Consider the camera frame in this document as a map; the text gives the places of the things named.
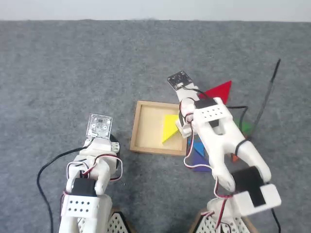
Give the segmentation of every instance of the wooden frame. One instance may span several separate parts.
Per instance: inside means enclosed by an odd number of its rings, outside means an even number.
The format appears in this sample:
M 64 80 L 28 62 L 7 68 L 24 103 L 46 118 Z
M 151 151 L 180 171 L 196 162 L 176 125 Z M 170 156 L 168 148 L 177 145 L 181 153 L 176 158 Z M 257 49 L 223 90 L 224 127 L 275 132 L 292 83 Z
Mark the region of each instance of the wooden frame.
M 166 114 L 178 114 L 179 105 L 141 101 L 137 102 L 130 150 L 152 154 L 186 155 L 187 139 L 177 132 L 161 143 L 163 121 Z

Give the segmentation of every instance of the green piece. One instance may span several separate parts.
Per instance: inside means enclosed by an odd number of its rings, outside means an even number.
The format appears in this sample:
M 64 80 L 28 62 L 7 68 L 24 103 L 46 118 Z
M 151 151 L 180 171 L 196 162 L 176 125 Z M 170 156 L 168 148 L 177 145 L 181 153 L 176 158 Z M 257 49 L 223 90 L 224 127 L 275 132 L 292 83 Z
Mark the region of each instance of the green piece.
M 239 119 L 234 120 L 234 122 L 237 126 L 239 126 L 239 122 L 240 122 Z M 248 135 L 249 133 L 251 133 L 251 130 L 252 130 L 252 124 L 243 121 L 242 122 L 242 133 L 245 135 Z

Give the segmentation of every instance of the yellow triangle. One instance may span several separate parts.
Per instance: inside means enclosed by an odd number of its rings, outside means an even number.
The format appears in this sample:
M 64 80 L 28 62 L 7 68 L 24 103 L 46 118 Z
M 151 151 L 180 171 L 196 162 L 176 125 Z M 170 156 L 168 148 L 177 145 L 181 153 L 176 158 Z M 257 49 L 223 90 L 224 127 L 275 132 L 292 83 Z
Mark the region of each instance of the yellow triangle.
M 178 119 L 178 115 L 165 115 L 164 116 L 162 143 L 165 142 L 170 137 L 172 137 L 178 131 L 178 128 L 175 124 L 177 119 Z

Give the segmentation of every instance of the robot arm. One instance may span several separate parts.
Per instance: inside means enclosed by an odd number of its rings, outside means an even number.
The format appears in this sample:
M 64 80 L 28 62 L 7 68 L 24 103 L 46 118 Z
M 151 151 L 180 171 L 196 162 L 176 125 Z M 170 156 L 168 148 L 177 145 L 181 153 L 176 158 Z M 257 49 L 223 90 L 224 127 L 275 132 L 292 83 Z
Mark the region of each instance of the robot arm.
M 107 231 L 112 201 L 104 192 L 112 180 L 111 176 L 116 172 L 117 160 L 122 166 L 122 161 L 117 157 L 119 143 L 109 140 L 111 123 L 111 117 L 95 114 L 90 116 L 87 131 L 89 138 L 85 145 L 91 144 L 80 151 L 67 167 L 68 180 L 60 233 Z
M 213 177 L 225 189 L 235 192 L 226 207 L 229 209 L 231 206 L 231 211 L 225 213 L 229 216 L 246 216 L 280 205 L 281 199 L 276 187 L 273 184 L 265 184 L 271 179 L 269 167 L 254 145 L 245 141 L 222 100 L 220 98 L 199 100 L 197 86 L 183 71 L 170 76 L 168 82 L 180 101 L 180 117 L 176 121 L 179 131 L 184 138 L 190 136 L 192 132 L 198 134 L 208 153 Z M 224 155 L 234 153 L 237 147 L 239 158 L 245 161 L 250 169 L 231 174 L 225 165 Z M 220 202 L 219 199 L 214 200 L 214 204 L 208 209 L 215 213 L 219 212 Z

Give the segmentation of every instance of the circuit board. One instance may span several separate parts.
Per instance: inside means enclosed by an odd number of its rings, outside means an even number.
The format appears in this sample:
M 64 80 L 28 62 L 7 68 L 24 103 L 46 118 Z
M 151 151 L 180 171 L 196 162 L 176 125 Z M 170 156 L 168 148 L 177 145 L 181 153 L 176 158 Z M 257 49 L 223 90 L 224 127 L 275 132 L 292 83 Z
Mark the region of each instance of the circuit board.
M 88 120 L 86 136 L 109 139 L 112 117 L 91 113 Z
M 175 91 L 187 86 L 190 83 L 193 83 L 192 79 L 184 71 L 180 71 L 172 76 L 169 76 L 167 81 Z

